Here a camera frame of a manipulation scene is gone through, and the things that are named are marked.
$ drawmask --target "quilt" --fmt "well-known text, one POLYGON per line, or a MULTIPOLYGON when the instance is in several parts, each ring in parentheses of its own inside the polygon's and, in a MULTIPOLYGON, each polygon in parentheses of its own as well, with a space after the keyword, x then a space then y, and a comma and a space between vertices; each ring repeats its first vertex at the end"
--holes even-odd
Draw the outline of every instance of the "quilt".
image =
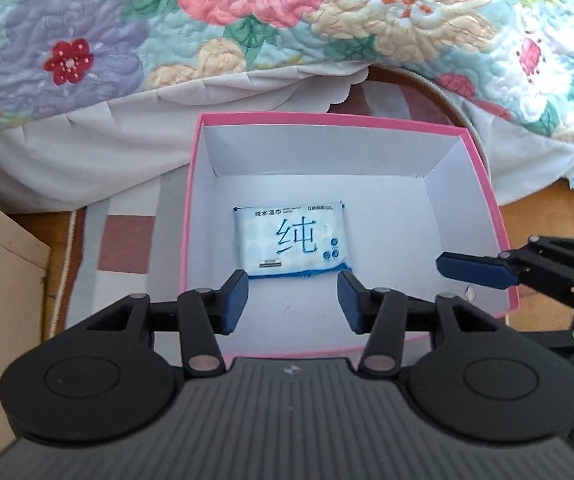
POLYGON ((408 68, 574 142, 574 0, 0 0, 0 130, 282 66, 408 68))

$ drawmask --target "chinese character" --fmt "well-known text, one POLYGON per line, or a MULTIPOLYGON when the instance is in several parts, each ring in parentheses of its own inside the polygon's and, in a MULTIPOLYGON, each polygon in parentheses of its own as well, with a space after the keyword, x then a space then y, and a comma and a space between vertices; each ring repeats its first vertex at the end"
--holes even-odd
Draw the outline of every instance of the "chinese character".
POLYGON ((314 225, 315 223, 316 223, 315 220, 312 220, 311 222, 305 222, 305 217, 302 216, 302 217, 301 217, 301 223, 299 223, 299 224, 292 224, 292 227, 300 227, 299 230, 294 229, 294 232, 293 232, 293 241, 294 241, 295 243, 302 242, 302 252, 303 252, 303 253, 314 253, 315 251, 318 250, 318 248, 316 247, 316 244, 314 244, 314 248, 313 248, 313 249, 311 249, 311 250, 309 250, 309 251, 307 250, 307 243, 308 243, 308 242, 309 242, 309 243, 314 243, 314 228, 313 228, 313 227, 310 227, 310 228, 309 228, 309 238, 307 238, 307 237, 305 236, 305 226, 307 226, 307 225, 314 225), (300 239, 300 240, 298 240, 299 231, 301 232, 301 239, 300 239))
MULTIPOLYGON (((286 219, 283 219, 283 223, 281 224, 281 226, 278 228, 278 231, 276 231, 276 236, 282 236, 282 238, 280 240, 278 240, 278 248, 280 249, 281 245, 284 244, 290 244, 291 243, 291 239, 287 239, 287 235, 289 234, 289 230, 291 229, 291 226, 287 224, 286 219)), ((291 246, 289 247, 285 247, 284 249, 280 249, 278 251, 276 251, 276 254, 282 254, 284 253, 287 249, 291 249, 291 246)))

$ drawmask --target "beige flower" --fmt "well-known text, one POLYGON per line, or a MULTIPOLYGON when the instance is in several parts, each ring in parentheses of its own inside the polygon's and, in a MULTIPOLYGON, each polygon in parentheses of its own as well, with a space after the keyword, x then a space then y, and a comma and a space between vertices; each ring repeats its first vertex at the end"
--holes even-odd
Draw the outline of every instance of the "beige flower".
POLYGON ((398 62, 422 63, 443 45, 475 54, 494 29, 477 9, 491 0, 324 0, 304 19, 332 38, 375 36, 375 47, 398 62))
POLYGON ((145 87, 148 90, 184 83, 221 74, 244 72, 247 68, 245 56, 238 43, 217 38, 205 43, 196 53, 195 68, 187 64, 157 66, 147 74, 145 87))

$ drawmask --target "bed sheet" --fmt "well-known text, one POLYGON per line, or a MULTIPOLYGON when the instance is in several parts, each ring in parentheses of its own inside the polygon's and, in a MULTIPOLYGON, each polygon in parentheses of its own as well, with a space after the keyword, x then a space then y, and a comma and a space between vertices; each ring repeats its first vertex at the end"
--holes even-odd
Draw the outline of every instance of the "bed sheet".
POLYGON ((574 142, 574 0, 0 0, 0 130, 212 76, 403 66, 574 142))

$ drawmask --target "wet wipes package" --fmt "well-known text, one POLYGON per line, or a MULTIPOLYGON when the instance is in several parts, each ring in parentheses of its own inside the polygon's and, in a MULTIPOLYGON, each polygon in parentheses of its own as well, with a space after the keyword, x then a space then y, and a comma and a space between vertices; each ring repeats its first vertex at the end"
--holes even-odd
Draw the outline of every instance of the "wet wipes package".
POLYGON ((235 208, 241 268, 250 278, 349 269, 343 209, 342 202, 235 208))

